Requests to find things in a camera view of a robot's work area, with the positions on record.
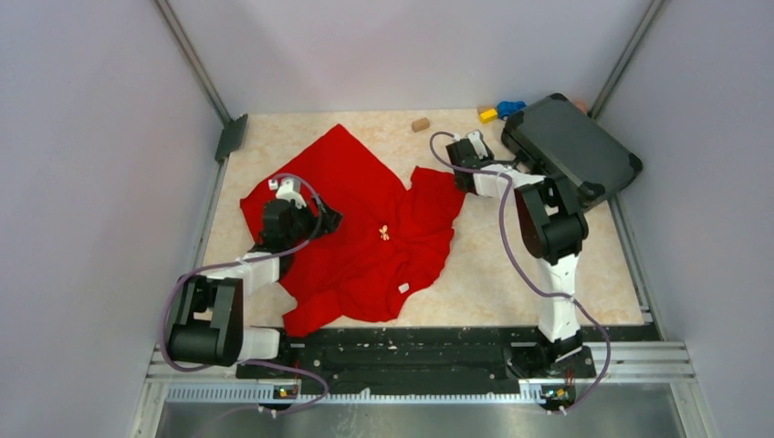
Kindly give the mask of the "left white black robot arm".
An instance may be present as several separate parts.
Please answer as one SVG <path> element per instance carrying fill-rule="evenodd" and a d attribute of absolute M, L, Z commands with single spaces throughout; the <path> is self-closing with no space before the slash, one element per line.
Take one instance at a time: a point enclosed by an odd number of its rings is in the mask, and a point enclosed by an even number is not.
<path fill-rule="evenodd" d="M 178 280 L 161 330 L 162 355 L 174 369 L 194 372 L 248 360 L 257 360 L 271 377 L 291 369 L 293 354 L 280 344 L 279 330 L 245 323 L 246 295 L 282 279 L 295 252 L 334 233 L 343 215 L 320 199 L 277 199 L 266 203 L 261 213 L 262 228 L 248 253 Z"/>

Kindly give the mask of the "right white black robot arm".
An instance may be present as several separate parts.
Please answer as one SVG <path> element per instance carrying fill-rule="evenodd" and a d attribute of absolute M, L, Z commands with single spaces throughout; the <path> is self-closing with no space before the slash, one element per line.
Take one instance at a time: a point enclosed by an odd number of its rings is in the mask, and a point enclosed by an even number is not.
<path fill-rule="evenodd" d="M 513 373 L 525 378 L 589 379 L 596 375 L 576 315 L 576 270 L 589 227 L 570 181 L 521 172 L 495 160 L 474 131 L 446 147 L 455 184 L 466 192 L 513 203 L 523 245 L 536 260 L 541 310 L 537 341 L 512 354 Z"/>

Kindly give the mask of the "red t-shirt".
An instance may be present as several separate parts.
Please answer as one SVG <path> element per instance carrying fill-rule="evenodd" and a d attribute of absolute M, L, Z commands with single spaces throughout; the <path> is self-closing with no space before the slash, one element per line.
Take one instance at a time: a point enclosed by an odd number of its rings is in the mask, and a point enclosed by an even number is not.
<path fill-rule="evenodd" d="M 280 168 L 306 180 L 343 214 L 335 233 L 295 254 L 280 285 L 297 301 L 283 317 L 305 337 L 340 317 L 386 322 L 430 287 L 451 252 L 465 195 L 448 172 L 415 167 L 409 186 L 338 124 Z M 389 241 L 380 238 L 387 225 Z M 400 294 L 398 286 L 408 283 Z"/>

